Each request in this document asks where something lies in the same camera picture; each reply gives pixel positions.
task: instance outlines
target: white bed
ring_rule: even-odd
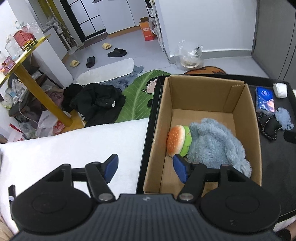
[[[54,137],[0,144],[3,153],[0,173],[0,211],[9,228],[18,229],[11,219],[8,187],[19,195],[29,186],[64,163],[72,168],[119,156],[119,166],[109,187],[116,197],[135,193],[141,166],[148,118],[79,129]],[[85,183],[74,186],[88,193]]]

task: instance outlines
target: gray tile floor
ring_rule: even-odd
[[[110,43],[112,48],[104,50],[103,43]],[[127,51],[124,57],[108,58],[107,54],[114,48],[122,48]],[[90,69],[111,64],[123,59],[133,58],[134,64],[144,66],[142,73],[159,69],[170,74],[183,74],[185,71],[176,67],[176,64],[170,64],[164,52],[161,51],[157,39],[153,41],[145,41],[142,31],[138,30],[128,34],[124,34],[115,38],[106,38],[105,40],[88,46],[82,50],[76,51],[66,62],[66,67],[76,79],[80,74],[90,70],[86,68],[86,60],[88,57],[96,57],[95,65]],[[80,61],[80,65],[76,68],[69,66],[72,60]],[[268,77],[265,72],[256,64],[252,57],[229,57],[229,58],[213,58],[206,59],[204,66],[216,66],[223,69],[228,74],[242,74],[259,77]]]

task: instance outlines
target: yellow table leg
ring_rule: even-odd
[[[73,122],[71,118],[69,118],[42,90],[22,64],[14,70],[14,73],[28,88],[28,90],[46,107],[46,109],[53,113],[62,123],[65,124],[65,126],[71,126]]]

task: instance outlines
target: doormat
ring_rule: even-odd
[[[126,97],[124,104],[116,123],[140,120],[150,116],[151,107],[148,102],[153,98],[156,80],[158,76],[170,75],[161,70],[152,70],[137,77],[122,94]]]
[[[215,66],[205,66],[199,69],[187,71],[185,74],[226,74],[226,72]]]

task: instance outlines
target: yellow table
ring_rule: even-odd
[[[15,62],[15,66],[9,71],[5,77],[0,77],[0,87],[5,83],[5,81],[10,77],[12,73],[20,79],[20,81],[28,88],[28,90],[48,109],[53,113],[65,126],[71,126],[72,120],[69,118],[52,100],[49,96],[42,90],[42,88],[37,84],[37,82],[31,77],[28,71],[22,65],[22,62],[45,40],[47,40],[50,35],[45,36],[38,40],[38,43],[29,51],[25,51]]]

